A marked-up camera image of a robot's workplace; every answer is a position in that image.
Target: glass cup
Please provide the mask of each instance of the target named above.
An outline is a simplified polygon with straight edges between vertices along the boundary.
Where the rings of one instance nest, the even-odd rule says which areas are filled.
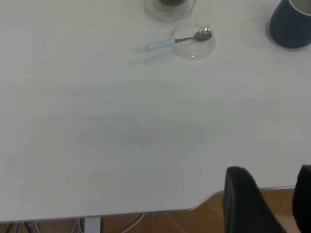
[[[175,22],[186,17],[196,0],[146,0],[151,14],[160,21]]]

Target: wooden floor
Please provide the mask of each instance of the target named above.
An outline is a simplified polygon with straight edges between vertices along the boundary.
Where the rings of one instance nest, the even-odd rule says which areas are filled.
[[[264,191],[263,196],[277,219],[288,233],[299,233],[292,216],[293,190]],[[223,233],[222,194],[216,195],[201,207],[189,212],[146,215],[128,233]],[[121,233],[131,226],[139,216],[115,216],[102,218],[102,233]],[[0,224],[4,233],[8,224]],[[42,233],[70,233],[74,220],[40,222]],[[26,233],[22,224],[18,233]]]

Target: cable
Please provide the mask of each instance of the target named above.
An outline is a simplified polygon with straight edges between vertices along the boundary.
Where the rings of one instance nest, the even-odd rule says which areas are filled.
[[[17,231],[18,231],[18,226],[19,226],[19,223],[17,223],[17,224],[15,225],[15,227],[14,227],[14,233],[17,233]]]
[[[41,233],[38,222],[35,222],[35,228],[36,228],[38,233]]]
[[[28,233],[31,233],[31,230],[30,230],[28,224],[27,224],[26,222],[24,222],[24,225],[25,225],[25,227],[26,227],[27,232],[28,232]]]
[[[82,228],[81,228],[81,219],[80,218],[77,218],[77,225],[78,225],[78,233],[84,233],[82,231]]]
[[[9,233],[10,229],[11,229],[12,224],[10,223],[9,226],[6,228],[5,233]]]
[[[77,227],[77,220],[75,220],[75,222],[74,222],[74,225],[73,225],[73,228],[72,228],[71,233],[74,232],[74,230],[76,229],[76,227]]]
[[[130,229],[132,229],[133,227],[135,227],[141,220],[142,218],[144,217],[145,215],[142,215],[132,226],[130,226],[128,229],[126,229],[124,232],[122,233],[126,233],[128,232]]]

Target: glass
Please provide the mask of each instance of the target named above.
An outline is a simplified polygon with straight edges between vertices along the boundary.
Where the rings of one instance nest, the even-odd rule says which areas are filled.
[[[147,8],[160,21],[175,22],[186,17],[196,0],[146,0]]]
[[[209,28],[208,24],[182,23],[173,32],[174,39],[193,37],[198,31]],[[205,41],[187,40],[176,43],[173,47],[174,52],[188,60],[199,60],[209,55],[215,47],[215,36]]]

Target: spoon handle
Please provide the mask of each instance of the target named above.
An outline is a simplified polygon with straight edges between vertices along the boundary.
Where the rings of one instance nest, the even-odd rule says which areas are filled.
[[[157,41],[157,42],[152,42],[150,44],[147,45],[147,49],[148,50],[156,50],[156,49],[160,49],[163,47],[168,47],[168,46],[172,46],[175,44],[175,40],[162,40],[162,41]]]
[[[185,41],[185,40],[194,40],[194,39],[195,39],[194,37],[181,38],[181,39],[175,40],[175,43],[182,42],[182,41]]]

